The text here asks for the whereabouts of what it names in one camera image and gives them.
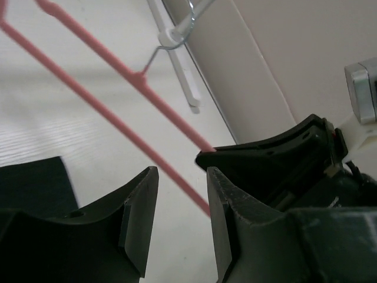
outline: metal hook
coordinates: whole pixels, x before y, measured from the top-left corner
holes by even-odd
[[[190,34],[192,33],[193,29],[194,29],[194,26],[195,26],[195,12],[194,12],[194,5],[193,3],[191,2],[191,0],[187,0],[188,2],[188,5],[190,6],[190,10],[191,10],[191,23],[190,23],[190,29],[188,30],[187,34],[182,38],[182,40],[174,45],[174,46],[171,46],[171,47],[168,47],[168,46],[163,46],[163,45],[160,45],[158,47],[156,47],[156,49],[153,51],[152,53],[152,56],[151,58],[149,59],[147,65],[145,65],[144,69],[142,70],[142,74],[145,74],[149,67],[151,66],[153,60],[155,59],[157,53],[160,51],[160,50],[174,50],[174,49],[177,49],[179,47],[181,47],[183,44],[185,44],[190,36]]]

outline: white floor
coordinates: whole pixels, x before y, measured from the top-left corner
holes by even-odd
[[[199,150],[165,117],[33,1],[11,0],[8,21],[157,149],[207,198]],[[133,70],[158,44],[146,0],[62,0],[71,15]],[[161,52],[149,83],[213,146],[234,141],[204,84],[200,112],[187,105]],[[80,206],[115,190],[153,163],[71,90],[0,33],[0,166],[62,156]],[[147,275],[141,282],[215,282],[210,220],[160,171]]]

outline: beige wall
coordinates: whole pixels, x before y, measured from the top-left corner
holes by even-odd
[[[176,21],[186,0],[164,0]],[[238,142],[352,111],[344,67],[377,57],[375,0],[217,0],[189,47]],[[377,176],[377,152],[355,160]]]

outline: pink hanger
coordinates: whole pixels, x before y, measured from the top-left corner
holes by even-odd
[[[56,17],[76,36],[83,40],[100,57],[109,63],[122,77],[154,104],[177,128],[179,128],[193,143],[203,152],[214,152],[198,132],[195,131],[182,117],[179,116],[164,100],[162,100],[147,84],[146,77],[141,72],[133,72],[124,65],[105,46],[95,39],[87,30],[70,17],[60,6],[47,0],[35,0],[37,4],[48,14]],[[141,137],[133,132],[119,117],[106,108],[100,100],[96,99],[89,91],[68,75],[61,67],[48,58],[42,51],[28,41],[20,32],[5,21],[7,0],[0,0],[0,28],[42,65],[50,70],[56,77],[65,83],[71,90],[77,93],[91,107],[97,110],[123,135],[128,137],[151,160],[163,169],[178,186],[196,203],[202,211],[209,216],[208,203],[182,178],[182,176],[168,164],[154,149],[152,149]]]

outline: silver metal part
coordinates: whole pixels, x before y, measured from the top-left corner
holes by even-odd
[[[377,58],[372,58],[366,61],[362,61],[359,63],[361,66],[366,68],[369,77],[369,86],[371,88],[372,93],[372,101],[375,108],[376,120],[377,120]]]
[[[359,64],[345,67],[347,85],[351,105],[355,116],[360,124],[376,122],[376,111],[373,105],[371,85],[367,69]]]

